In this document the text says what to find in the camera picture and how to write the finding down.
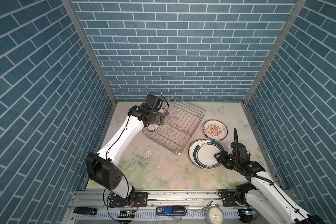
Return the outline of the metal wire dish rack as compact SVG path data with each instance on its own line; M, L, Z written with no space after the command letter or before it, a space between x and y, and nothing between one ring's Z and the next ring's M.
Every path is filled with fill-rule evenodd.
M150 125L142 131L150 140L180 155L200 125L206 110L175 96L163 103L161 111L168 109L164 125Z

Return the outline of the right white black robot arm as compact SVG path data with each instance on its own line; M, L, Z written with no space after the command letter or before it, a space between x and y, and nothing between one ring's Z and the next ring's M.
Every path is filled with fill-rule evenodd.
M222 151L214 155L225 168L234 170L247 179L238 185L235 201L241 206L252 206L271 224L323 224L318 215L311 215L292 200L270 177L265 168L250 160L243 144L233 142L232 153Z

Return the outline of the round white clock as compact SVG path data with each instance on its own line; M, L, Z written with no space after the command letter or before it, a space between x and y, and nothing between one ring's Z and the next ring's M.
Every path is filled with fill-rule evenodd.
M208 224L223 224L224 222L223 211L216 205L212 205L207 209L205 218Z

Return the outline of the blue black device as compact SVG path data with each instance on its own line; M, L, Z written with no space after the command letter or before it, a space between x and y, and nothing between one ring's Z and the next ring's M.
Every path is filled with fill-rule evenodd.
M160 206L156 208L157 216L185 216L187 213L187 209L185 206Z

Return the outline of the black remote control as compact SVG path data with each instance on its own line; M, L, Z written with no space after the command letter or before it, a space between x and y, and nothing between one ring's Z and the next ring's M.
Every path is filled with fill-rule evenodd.
M73 213L75 214L90 215L90 216L95 216L97 212L98 209L90 207L75 207L73 210Z

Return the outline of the thin red rim plate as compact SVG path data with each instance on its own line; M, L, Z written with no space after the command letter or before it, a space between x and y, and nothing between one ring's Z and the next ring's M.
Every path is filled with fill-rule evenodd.
M221 121L211 119L203 124L204 135L211 140L221 141L228 135L228 129Z

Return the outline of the red ring plate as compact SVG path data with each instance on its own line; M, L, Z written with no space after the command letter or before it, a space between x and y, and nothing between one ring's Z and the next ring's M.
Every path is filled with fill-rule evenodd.
M216 141L197 140L188 149L191 162L200 169L215 169L221 165L214 157L224 151L221 144Z

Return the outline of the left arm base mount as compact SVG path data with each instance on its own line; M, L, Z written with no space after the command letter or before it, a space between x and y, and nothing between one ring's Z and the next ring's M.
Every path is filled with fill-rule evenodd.
M123 208L123 207L146 207L148 201L147 192L135 192L131 193L127 199L120 197L119 195L110 192L108 195L110 208Z

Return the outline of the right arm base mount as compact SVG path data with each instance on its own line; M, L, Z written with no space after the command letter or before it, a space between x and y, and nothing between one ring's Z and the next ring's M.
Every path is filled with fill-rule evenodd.
M239 206L239 207L253 207L247 202L247 192L241 190L229 191L229 190L219 190L217 195L221 198L223 206Z

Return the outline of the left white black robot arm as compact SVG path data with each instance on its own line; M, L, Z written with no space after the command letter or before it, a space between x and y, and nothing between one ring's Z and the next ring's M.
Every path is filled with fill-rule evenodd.
M89 153L85 159L89 179L115 194L120 200L120 206L133 203L135 188L118 168L119 161L142 129L150 125L163 125L164 117L165 110L161 105L143 103L131 107L113 138L97 153Z

